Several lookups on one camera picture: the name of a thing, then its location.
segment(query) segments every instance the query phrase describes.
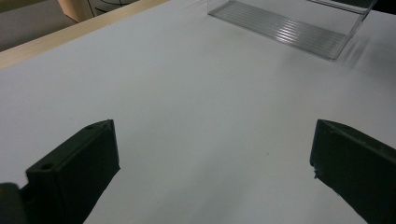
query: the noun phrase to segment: transparent plastic container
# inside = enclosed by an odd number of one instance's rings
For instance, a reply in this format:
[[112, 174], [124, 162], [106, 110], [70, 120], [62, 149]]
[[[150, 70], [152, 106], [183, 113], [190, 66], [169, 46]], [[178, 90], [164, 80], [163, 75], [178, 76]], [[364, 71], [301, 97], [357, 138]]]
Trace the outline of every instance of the transparent plastic container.
[[376, 0], [207, 0], [208, 14], [335, 60]]

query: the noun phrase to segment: screw hole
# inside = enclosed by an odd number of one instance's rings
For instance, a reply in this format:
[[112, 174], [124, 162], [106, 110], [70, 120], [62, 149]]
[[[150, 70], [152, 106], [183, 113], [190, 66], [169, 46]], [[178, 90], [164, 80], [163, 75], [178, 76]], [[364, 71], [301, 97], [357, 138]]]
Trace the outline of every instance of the screw hole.
[[48, 164], [45, 164], [45, 165], [41, 166], [41, 169], [42, 170], [49, 170], [50, 168], [52, 168], [52, 166], [53, 166], [52, 163], [48, 163]]
[[25, 204], [30, 204], [35, 200], [35, 195], [30, 187], [23, 188], [21, 196]]

